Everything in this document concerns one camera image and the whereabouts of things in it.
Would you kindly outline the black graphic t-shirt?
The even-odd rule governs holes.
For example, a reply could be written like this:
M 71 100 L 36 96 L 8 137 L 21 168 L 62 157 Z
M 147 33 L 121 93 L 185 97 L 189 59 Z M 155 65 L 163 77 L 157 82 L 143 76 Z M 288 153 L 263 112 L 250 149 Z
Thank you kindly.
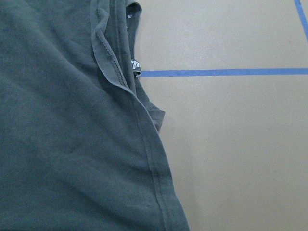
M 134 0 L 0 3 L 0 228 L 187 231 Z

